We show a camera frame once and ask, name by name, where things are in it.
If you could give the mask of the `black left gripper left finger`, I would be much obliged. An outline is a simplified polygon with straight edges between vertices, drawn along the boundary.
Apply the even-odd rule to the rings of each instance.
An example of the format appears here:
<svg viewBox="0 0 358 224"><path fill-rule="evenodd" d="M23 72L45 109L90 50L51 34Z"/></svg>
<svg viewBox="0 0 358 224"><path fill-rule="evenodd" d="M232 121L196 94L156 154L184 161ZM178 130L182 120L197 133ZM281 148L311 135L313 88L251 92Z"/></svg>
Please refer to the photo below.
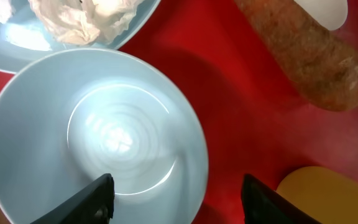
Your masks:
<svg viewBox="0 0 358 224"><path fill-rule="evenodd" d="M103 174L31 224L108 224L114 215L114 179Z"/></svg>

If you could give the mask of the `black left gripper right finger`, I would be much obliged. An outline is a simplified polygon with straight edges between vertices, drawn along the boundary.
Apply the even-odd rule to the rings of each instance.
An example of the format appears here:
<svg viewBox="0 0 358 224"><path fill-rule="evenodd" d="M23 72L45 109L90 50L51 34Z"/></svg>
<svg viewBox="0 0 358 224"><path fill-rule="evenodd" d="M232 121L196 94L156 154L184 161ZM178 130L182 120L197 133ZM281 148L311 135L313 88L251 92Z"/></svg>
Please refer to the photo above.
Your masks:
<svg viewBox="0 0 358 224"><path fill-rule="evenodd" d="M245 224L320 224L251 174L241 188Z"/></svg>

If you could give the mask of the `yellow plastic cup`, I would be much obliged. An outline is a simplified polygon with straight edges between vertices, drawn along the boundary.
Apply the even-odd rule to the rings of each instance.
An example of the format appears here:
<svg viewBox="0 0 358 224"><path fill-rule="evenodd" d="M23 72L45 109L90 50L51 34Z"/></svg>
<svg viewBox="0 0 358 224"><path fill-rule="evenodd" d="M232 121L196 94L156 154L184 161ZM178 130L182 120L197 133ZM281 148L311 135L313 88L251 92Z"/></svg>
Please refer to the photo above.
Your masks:
<svg viewBox="0 0 358 224"><path fill-rule="evenodd" d="M358 182L327 168L297 169L276 192L320 223L358 223Z"/></svg>

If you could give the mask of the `light blue bowl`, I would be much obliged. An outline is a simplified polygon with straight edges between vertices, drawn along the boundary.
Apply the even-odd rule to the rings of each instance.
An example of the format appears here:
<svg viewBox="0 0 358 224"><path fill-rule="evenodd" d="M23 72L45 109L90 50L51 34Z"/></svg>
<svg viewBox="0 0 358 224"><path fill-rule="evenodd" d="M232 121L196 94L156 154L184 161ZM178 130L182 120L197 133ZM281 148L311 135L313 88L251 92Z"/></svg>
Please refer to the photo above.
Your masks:
<svg viewBox="0 0 358 224"><path fill-rule="evenodd" d="M31 223L103 174L114 223L191 223L208 152L198 117L160 71L115 50L32 62L0 92L0 208Z"/></svg>

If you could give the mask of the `white napkin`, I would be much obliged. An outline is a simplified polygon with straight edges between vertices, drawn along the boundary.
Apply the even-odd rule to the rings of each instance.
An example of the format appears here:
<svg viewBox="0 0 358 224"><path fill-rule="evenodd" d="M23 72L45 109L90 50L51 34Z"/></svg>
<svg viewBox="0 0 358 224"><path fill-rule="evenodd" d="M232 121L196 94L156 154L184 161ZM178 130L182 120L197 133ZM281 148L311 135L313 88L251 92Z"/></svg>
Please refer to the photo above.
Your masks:
<svg viewBox="0 0 358 224"><path fill-rule="evenodd" d="M63 44L90 45L93 42L110 44L128 30L143 0L29 0L30 10L45 30ZM0 1L0 24L14 15L12 1ZM14 25L8 37L16 46L49 51L39 30L26 30Z"/></svg>

